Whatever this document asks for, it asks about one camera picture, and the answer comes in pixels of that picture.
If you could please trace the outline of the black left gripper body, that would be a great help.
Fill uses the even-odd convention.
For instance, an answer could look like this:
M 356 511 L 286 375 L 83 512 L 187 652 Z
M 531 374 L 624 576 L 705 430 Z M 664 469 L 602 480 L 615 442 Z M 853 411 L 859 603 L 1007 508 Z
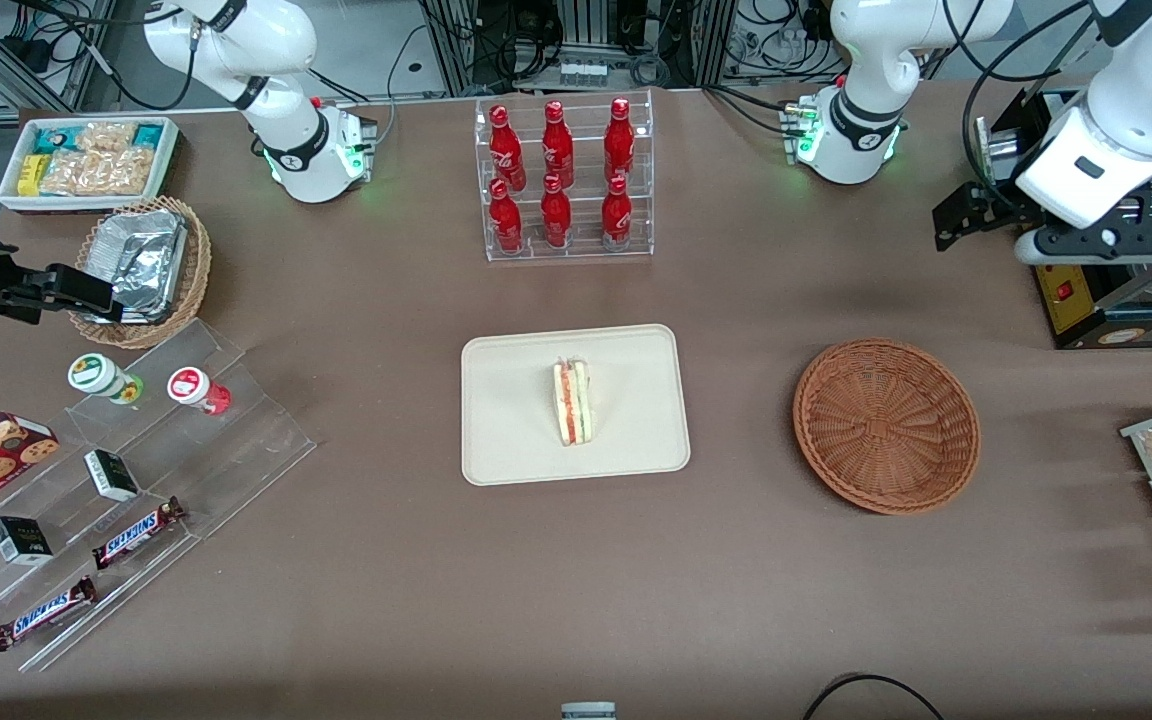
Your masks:
M 977 232 L 996 232 L 1005 227 L 1028 227 L 1028 199 L 1011 179 L 992 184 L 975 183 L 977 195 Z

